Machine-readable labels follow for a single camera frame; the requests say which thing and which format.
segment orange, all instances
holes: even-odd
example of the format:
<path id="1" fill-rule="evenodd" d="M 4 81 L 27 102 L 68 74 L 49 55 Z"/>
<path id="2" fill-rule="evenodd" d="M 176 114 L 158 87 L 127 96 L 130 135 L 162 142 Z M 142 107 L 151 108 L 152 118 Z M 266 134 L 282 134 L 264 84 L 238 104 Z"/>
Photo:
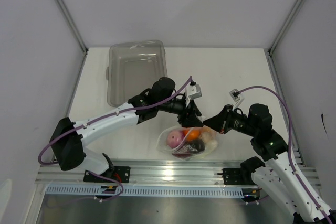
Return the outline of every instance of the orange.
<path id="1" fill-rule="evenodd" d="M 183 135 L 186 136 L 186 135 L 188 134 L 189 130 L 190 130 L 190 128 L 187 128 L 187 129 L 183 130 L 183 131 L 182 131 L 182 132 L 183 132 Z"/>
<path id="2" fill-rule="evenodd" d="M 189 134 L 186 136 L 186 141 L 191 142 L 192 140 L 195 140 L 196 138 L 198 138 L 200 134 L 201 134 L 200 130 L 191 130 Z"/>

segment gray wall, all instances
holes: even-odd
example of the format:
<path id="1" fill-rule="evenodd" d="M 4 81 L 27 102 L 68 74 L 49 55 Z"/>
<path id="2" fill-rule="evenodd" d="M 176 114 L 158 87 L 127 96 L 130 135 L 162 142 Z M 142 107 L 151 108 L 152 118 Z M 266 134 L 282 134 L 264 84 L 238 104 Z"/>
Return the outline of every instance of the gray wall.
<path id="1" fill-rule="evenodd" d="M 309 165 L 336 208 L 336 0 L 307 0 L 275 53 L 275 64 Z M 321 114 L 324 114 L 324 125 Z"/>
<path id="2" fill-rule="evenodd" d="M 88 47 L 159 39 L 166 46 L 268 48 L 295 0 L 65 0 Z"/>
<path id="3" fill-rule="evenodd" d="M 82 54 L 53 0 L 0 0 L 0 184 L 13 180 L 2 223 L 20 223 L 37 155 L 64 116 Z"/>

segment purple cable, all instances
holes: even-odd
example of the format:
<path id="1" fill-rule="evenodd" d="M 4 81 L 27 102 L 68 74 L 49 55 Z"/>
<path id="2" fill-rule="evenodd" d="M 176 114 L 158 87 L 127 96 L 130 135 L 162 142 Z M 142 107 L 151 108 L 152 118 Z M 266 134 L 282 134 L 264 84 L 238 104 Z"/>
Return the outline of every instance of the purple cable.
<path id="1" fill-rule="evenodd" d="M 173 93 L 170 97 L 168 97 L 168 98 L 162 100 L 161 102 L 157 102 L 157 103 L 155 103 L 155 104 L 148 105 L 148 106 L 144 106 L 144 107 L 136 107 L 136 108 L 128 108 L 128 109 L 124 109 L 124 110 L 119 111 L 119 114 L 121 114 L 121 113 L 123 113 L 123 112 L 131 111 L 131 110 L 148 110 L 148 109 L 152 109 L 152 108 L 154 108 L 154 107 L 157 107 L 157 106 L 159 106 L 159 105 L 162 105 L 163 103 L 166 103 L 167 101 L 170 101 L 170 100 L 174 99 L 174 98 L 175 98 L 175 97 L 176 97 L 176 96 L 177 96 L 177 95 L 178 95 L 178 94 L 179 94 L 179 93 L 180 93 L 180 92 L 181 92 L 181 91 L 188 85 L 188 83 L 191 82 L 192 80 L 193 80 L 193 77 L 190 76 L 189 79 L 182 85 L 182 87 L 181 87 L 179 90 L 177 90 L 177 91 L 176 91 L 175 93 Z M 90 125 L 90 124 L 92 124 L 92 123 L 96 123 L 96 122 L 98 122 L 98 121 L 100 121 L 100 120 L 103 120 L 103 119 L 105 119 L 105 118 L 109 118 L 109 117 L 114 116 L 114 115 L 116 115 L 115 112 L 110 113 L 110 114 L 107 114 L 107 115 L 100 116 L 100 117 L 98 117 L 98 118 L 96 118 L 96 119 L 94 119 L 94 120 L 88 122 L 87 125 Z M 46 150 L 47 150 L 49 147 L 51 147 L 53 144 L 55 144 L 57 141 L 59 141 L 60 139 L 62 139 L 62 138 L 65 137 L 66 135 L 68 135 L 68 134 L 70 134 L 70 133 L 72 133 L 72 132 L 75 132 L 75 131 L 77 131 L 77 130 L 80 130 L 80 129 L 82 129 L 82 128 L 84 128 L 84 125 L 81 125 L 81 126 L 78 126 L 78 127 L 76 127 L 76 128 L 73 128 L 72 130 L 67 131 L 67 132 L 65 132 L 65 133 L 63 133 L 63 134 L 61 134 L 61 135 L 59 135 L 57 138 L 55 138 L 54 140 L 52 140 L 51 142 L 49 142 L 49 143 L 42 149 L 42 151 L 38 154 L 38 162 L 39 162 L 41 165 L 54 165 L 54 164 L 58 164 L 58 162 L 43 162 L 43 161 L 42 161 L 42 156 L 43 156 L 44 152 L 46 152 Z"/>
<path id="2" fill-rule="evenodd" d="M 105 179 L 105 180 L 109 180 L 109 181 L 111 181 L 111 182 L 113 182 L 113 183 L 116 183 L 116 184 L 118 184 L 118 186 L 121 187 L 121 191 L 120 191 L 119 193 L 117 193 L 116 195 L 113 195 L 113 196 L 111 196 L 111 197 L 109 197 L 109 198 L 101 199 L 101 202 L 105 202 L 105 201 L 113 200 L 113 199 L 117 198 L 118 196 L 120 196 L 120 195 L 124 192 L 124 186 L 123 186 L 119 181 L 114 180 L 114 179 L 112 179 L 112 178 L 106 178 L 106 177 L 104 177 L 104 176 L 100 176 L 100 175 L 98 175 L 98 174 L 96 174 L 96 173 L 93 173 L 93 172 L 90 172 L 90 173 L 91 173 L 93 176 L 96 176 L 96 177 L 98 177 L 98 178 L 102 178 L 102 179 Z M 77 198 L 77 199 L 69 200 L 69 201 L 67 201 L 67 202 L 64 202 L 64 203 L 62 203 L 62 204 L 60 204 L 60 205 L 56 205 L 56 206 L 49 206 L 49 205 L 46 204 L 46 207 L 47 207 L 47 208 L 50 208 L 50 209 L 59 208 L 59 207 L 66 206 L 66 205 L 68 205 L 68 204 L 72 204 L 72 203 L 78 202 L 78 201 L 83 200 L 83 199 L 94 199 L 94 198 L 92 198 L 92 197 L 90 197 L 90 196 L 85 196 L 85 197 L 80 197 L 80 198 Z"/>
<path id="3" fill-rule="evenodd" d="M 271 92 L 272 94 L 274 94 L 279 99 L 279 101 L 282 103 L 283 107 L 285 108 L 285 110 L 287 112 L 288 124 L 289 124 L 289 126 L 288 126 L 288 159 L 289 159 L 290 167 L 292 168 L 293 172 L 295 173 L 296 172 L 296 168 L 294 166 L 294 163 L 293 163 L 293 160 L 292 160 L 292 153 L 291 153 L 291 150 L 292 150 L 292 118 L 290 116 L 289 109 L 288 109 L 285 101 L 276 92 L 274 92 L 272 89 L 266 88 L 264 86 L 251 86 L 251 87 L 248 87 L 248 88 L 240 90 L 239 93 L 243 93 L 243 92 L 245 92 L 247 90 L 250 90 L 250 89 L 265 89 L 265 90 Z M 296 174 L 296 173 L 295 173 L 295 175 L 296 175 L 296 178 L 298 179 L 298 181 L 300 181 L 300 184 L 302 185 L 302 187 L 304 188 L 304 190 L 307 192 L 307 194 L 311 198 L 311 200 L 314 202 L 314 204 L 317 206 L 317 208 L 320 209 L 321 205 L 318 203 L 318 201 L 315 199 L 315 197 L 310 192 L 310 190 L 308 189 L 308 187 L 305 185 L 305 183 L 303 182 L 303 180 L 300 177 L 300 175 Z M 327 215 L 327 213 L 324 210 L 320 210 L 320 211 L 324 215 L 324 217 L 326 218 L 326 220 L 328 221 L 328 223 L 332 224 L 332 222 L 331 222 L 329 216 Z"/>

